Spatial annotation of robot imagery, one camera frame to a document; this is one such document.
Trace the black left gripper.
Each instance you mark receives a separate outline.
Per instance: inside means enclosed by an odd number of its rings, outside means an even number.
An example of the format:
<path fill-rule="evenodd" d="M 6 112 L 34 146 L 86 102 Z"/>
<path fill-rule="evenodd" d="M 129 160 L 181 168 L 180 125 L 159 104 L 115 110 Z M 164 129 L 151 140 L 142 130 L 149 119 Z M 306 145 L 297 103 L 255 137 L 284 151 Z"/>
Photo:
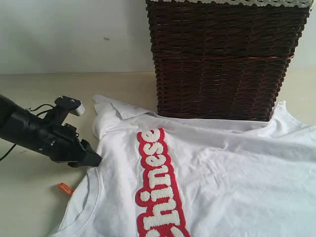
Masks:
<path fill-rule="evenodd" d="M 75 127 L 62 124 L 68 113 L 66 109 L 53 108 L 45 116 L 48 156 L 52 161 L 68 163 L 72 168 L 97 167 L 102 161 L 101 156 L 93 151 L 86 140 L 79 141 Z"/>

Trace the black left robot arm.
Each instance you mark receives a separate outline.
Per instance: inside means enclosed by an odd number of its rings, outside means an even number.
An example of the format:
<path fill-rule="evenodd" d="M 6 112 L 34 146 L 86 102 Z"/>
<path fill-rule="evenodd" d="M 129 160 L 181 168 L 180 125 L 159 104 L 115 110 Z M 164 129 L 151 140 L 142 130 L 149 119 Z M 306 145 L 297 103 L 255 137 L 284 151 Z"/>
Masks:
<path fill-rule="evenodd" d="M 90 144 L 79 139 L 77 129 L 64 123 L 68 114 L 81 116 L 85 108 L 80 100 L 60 96 L 45 117 L 34 115 L 5 96 L 0 97 L 0 137 L 15 145 L 49 157 L 70 167 L 97 167 L 101 156 Z"/>

